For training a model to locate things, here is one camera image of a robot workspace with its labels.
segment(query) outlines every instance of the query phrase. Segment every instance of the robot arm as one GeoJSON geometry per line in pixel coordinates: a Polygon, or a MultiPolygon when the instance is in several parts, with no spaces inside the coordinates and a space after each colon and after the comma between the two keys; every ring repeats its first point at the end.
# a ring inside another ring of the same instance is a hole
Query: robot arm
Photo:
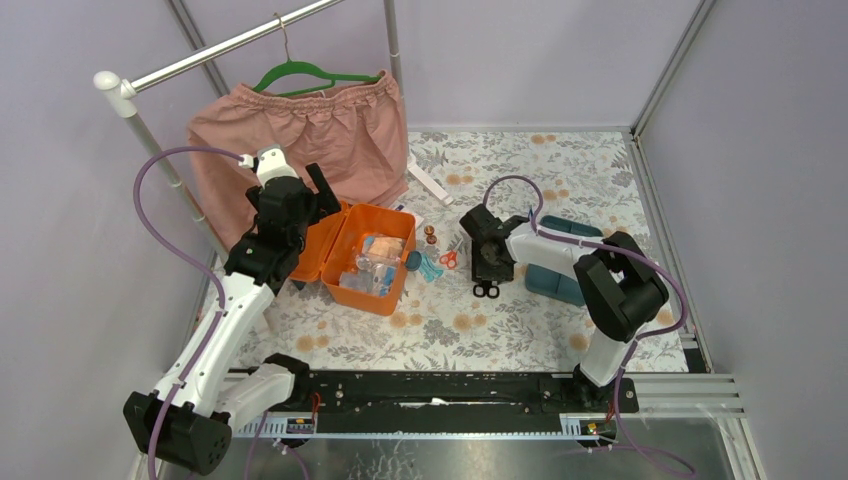
{"type": "Polygon", "coordinates": [[[211,309],[200,322],[183,353],[149,395],[133,392],[124,404],[124,417],[137,446],[146,452],[153,425],[166,409],[156,456],[206,475],[221,462],[233,430],[238,430],[269,407],[298,397],[296,378],[308,366],[282,355],[266,359],[259,369],[219,396],[224,376],[250,327],[274,300],[294,271],[306,241],[306,230],[341,210],[320,168],[307,173],[318,189],[310,190],[285,160],[278,145],[247,155],[240,166],[257,173],[261,186],[246,192],[256,208],[254,225],[230,250],[222,279],[223,313],[205,348],[203,339],[219,312],[211,309]],[[180,381],[190,359],[194,367],[180,381]],[[163,405],[173,385],[181,385],[170,405],[163,405]]]}
{"type": "Polygon", "coordinates": [[[668,290],[648,267],[581,245],[583,241],[603,242],[643,255],[626,233],[616,232],[603,239],[551,232],[574,239],[577,245],[573,245],[540,236],[525,217],[501,222],[484,205],[471,209],[460,224],[472,239],[475,294],[478,288],[491,291],[498,283],[511,281],[516,263],[541,265],[577,280],[597,329],[575,375],[596,388],[610,385],[636,332],[668,301],[668,290]],[[623,274],[623,278],[619,280],[613,273],[623,274]]]}

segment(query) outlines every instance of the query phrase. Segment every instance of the white wall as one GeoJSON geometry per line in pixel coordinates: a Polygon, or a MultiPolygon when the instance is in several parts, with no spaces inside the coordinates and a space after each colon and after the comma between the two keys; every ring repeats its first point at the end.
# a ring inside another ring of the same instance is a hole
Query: white wall
{"type": "MultiPolygon", "coordinates": [[[[124,478],[135,445],[121,408],[176,357],[200,278],[136,219],[131,188],[147,156],[91,78],[146,73],[187,47],[162,2],[16,0],[2,11],[0,478],[124,478]]],[[[213,99],[190,72],[138,105],[177,146],[213,99]]],[[[208,257],[158,173],[146,184],[152,221],[208,257]]]]}
{"type": "MultiPolygon", "coordinates": [[[[308,0],[188,0],[207,43],[308,0]]],[[[411,127],[615,127],[639,114],[697,0],[397,0],[411,127]]],[[[347,0],[289,28],[327,71],[388,68],[381,0],[347,0]]],[[[277,33],[218,60],[231,84],[285,59],[277,33]]],[[[280,81],[272,90],[298,86],[280,81]]]]}
{"type": "Polygon", "coordinates": [[[846,18],[843,0],[717,2],[644,135],[772,480],[848,470],[846,18]]]}

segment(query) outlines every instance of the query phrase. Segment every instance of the floral tablecloth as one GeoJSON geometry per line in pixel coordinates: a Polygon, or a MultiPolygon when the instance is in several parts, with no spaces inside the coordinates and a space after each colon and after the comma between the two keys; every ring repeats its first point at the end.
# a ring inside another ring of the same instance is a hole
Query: floral tablecloth
{"type": "MultiPolygon", "coordinates": [[[[539,184],[543,214],[605,234],[625,230],[646,253],[653,249],[618,133],[412,133],[410,151],[455,198],[443,207],[410,176],[398,201],[435,227],[435,245],[424,242],[423,228],[417,232],[419,250],[434,263],[460,242],[459,218],[480,203],[493,180],[511,173],[539,184]]],[[[535,201],[527,185],[507,181],[495,188],[489,208],[505,219],[526,214],[535,201]]],[[[475,298],[468,243],[460,246],[457,268],[432,283],[410,273],[389,317],[337,305],[318,283],[302,291],[287,283],[265,312],[272,330],[251,331],[234,366],[254,366],[282,352],[327,369],[570,371],[595,328],[586,309],[526,290],[526,266],[517,267],[499,298],[475,298]]],[[[666,307],[651,327],[673,321],[666,307]]],[[[678,335],[643,341],[629,368],[685,371],[678,335]]]]}

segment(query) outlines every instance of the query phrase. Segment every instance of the red-handled scissors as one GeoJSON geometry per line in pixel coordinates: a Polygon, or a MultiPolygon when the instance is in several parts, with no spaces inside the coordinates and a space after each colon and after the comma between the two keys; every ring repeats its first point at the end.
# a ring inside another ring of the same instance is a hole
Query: red-handled scissors
{"type": "Polygon", "coordinates": [[[448,270],[453,270],[454,268],[456,268],[456,265],[457,265],[456,254],[457,254],[457,252],[459,252],[459,246],[460,245],[462,245],[462,240],[460,240],[459,243],[456,244],[456,247],[455,247],[454,250],[451,250],[448,253],[439,257],[439,263],[444,265],[448,270]]]}

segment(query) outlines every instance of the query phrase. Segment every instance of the orange box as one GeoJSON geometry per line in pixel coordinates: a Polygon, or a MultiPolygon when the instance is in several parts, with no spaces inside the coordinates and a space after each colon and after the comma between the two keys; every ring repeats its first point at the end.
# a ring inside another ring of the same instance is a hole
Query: orange box
{"type": "Polygon", "coordinates": [[[391,315],[406,282],[408,270],[403,262],[415,249],[415,217],[374,205],[359,204],[348,208],[346,203],[341,203],[341,212],[309,227],[306,247],[300,254],[297,269],[289,278],[301,282],[314,282],[320,278],[336,303],[379,315],[391,315]],[[369,235],[406,240],[395,279],[389,293],[383,297],[339,286],[342,273],[355,270],[354,256],[369,235]]]}

